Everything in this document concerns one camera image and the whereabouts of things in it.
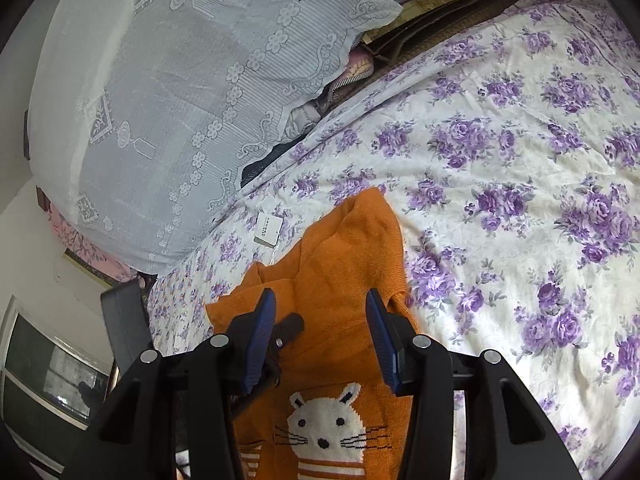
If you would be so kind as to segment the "white lace cover cloth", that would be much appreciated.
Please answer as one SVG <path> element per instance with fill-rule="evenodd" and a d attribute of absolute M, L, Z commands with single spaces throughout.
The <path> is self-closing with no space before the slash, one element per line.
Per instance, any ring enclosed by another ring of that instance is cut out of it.
<path fill-rule="evenodd" d="M 81 234 L 134 269 L 174 266 L 243 169 L 400 0 L 60 0 L 28 108 L 30 168 Z"/>

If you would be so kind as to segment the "folded pink patterned bedding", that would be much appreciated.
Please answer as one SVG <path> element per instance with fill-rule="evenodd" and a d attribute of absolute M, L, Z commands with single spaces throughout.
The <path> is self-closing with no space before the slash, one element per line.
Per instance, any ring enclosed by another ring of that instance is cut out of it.
<path fill-rule="evenodd" d="M 112 282 L 128 282 L 138 274 L 130 266 L 104 252 L 77 231 L 53 204 L 49 206 L 48 219 L 53 233 L 75 260 L 92 273 Z"/>

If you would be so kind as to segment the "black chair back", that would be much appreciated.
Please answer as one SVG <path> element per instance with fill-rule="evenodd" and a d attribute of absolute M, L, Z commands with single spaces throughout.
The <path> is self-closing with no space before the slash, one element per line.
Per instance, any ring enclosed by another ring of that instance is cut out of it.
<path fill-rule="evenodd" d="M 153 348 L 149 315 L 137 278 L 102 292 L 101 309 L 115 365 L 122 374 Z"/>

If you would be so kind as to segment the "dark framed cabinet window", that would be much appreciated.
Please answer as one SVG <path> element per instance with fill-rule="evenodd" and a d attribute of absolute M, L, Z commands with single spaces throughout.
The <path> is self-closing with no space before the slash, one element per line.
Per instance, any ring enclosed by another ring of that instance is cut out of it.
<path fill-rule="evenodd" d="M 103 405 L 108 374 L 11 298 L 1 324 L 1 420 L 36 471 L 57 479 Z"/>

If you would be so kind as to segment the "brown folded blankets stack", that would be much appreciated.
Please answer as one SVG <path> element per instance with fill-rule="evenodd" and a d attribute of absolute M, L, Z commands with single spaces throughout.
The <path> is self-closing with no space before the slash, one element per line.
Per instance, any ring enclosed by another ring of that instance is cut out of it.
<path fill-rule="evenodd" d="M 363 34 L 358 46 L 376 66 L 397 66 L 457 32 L 494 18 L 517 1 L 402 0 L 398 18 Z"/>

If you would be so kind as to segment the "orange knitted cat cardigan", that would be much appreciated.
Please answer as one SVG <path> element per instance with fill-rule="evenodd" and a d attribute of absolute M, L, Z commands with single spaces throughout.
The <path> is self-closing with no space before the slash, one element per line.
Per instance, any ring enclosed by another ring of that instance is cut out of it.
<path fill-rule="evenodd" d="M 318 220 L 277 263 L 253 264 L 230 294 L 206 307 L 215 332 L 253 310 L 266 288 L 277 318 L 299 314 L 304 330 L 280 352 L 279 385 L 234 422 L 249 479 L 393 479 L 410 400 L 382 378 L 366 319 L 376 289 L 390 312 L 409 313 L 404 246 L 377 188 Z"/>

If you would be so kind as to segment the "purple floral bed sheet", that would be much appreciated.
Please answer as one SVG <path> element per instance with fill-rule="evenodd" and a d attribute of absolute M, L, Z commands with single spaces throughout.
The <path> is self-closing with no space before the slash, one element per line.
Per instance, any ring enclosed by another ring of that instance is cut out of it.
<path fill-rule="evenodd" d="M 207 301 L 366 188 L 426 329 L 499 350 L 580 474 L 604 474 L 639 421 L 639 49 L 612 4 L 520 0 L 334 110 L 157 281 L 157 348 L 202 341 Z M 260 212 L 283 219 L 275 248 Z"/>

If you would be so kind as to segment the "white paper clothing tag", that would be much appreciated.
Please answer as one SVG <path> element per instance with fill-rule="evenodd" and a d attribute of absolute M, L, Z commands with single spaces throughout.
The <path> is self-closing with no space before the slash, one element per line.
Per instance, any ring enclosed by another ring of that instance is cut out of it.
<path fill-rule="evenodd" d="M 278 244 L 283 219 L 260 212 L 254 231 L 254 241 L 259 245 L 275 248 Z"/>

